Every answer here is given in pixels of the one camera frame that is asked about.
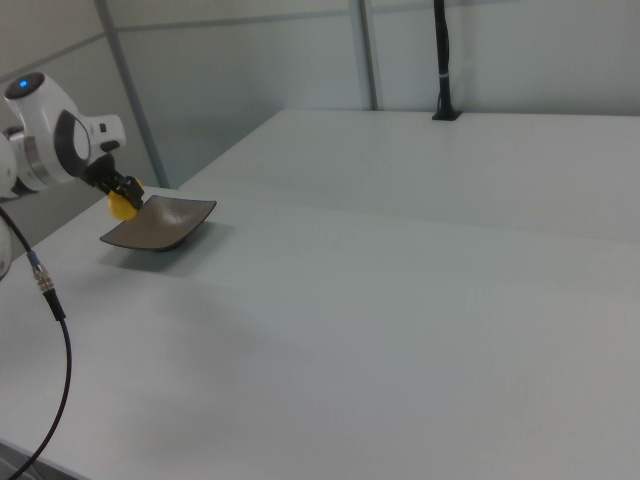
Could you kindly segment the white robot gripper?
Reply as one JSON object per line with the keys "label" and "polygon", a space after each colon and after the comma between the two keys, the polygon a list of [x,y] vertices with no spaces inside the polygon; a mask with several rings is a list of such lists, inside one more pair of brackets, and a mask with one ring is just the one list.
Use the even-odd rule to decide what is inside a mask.
{"label": "white robot gripper", "polygon": [[53,145],[63,170],[79,178],[105,195],[113,192],[124,198],[135,210],[144,204],[141,182],[123,177],[109,154],[126,144],[122,121],[117,115],[87,117],[63,110],[56,122]]}

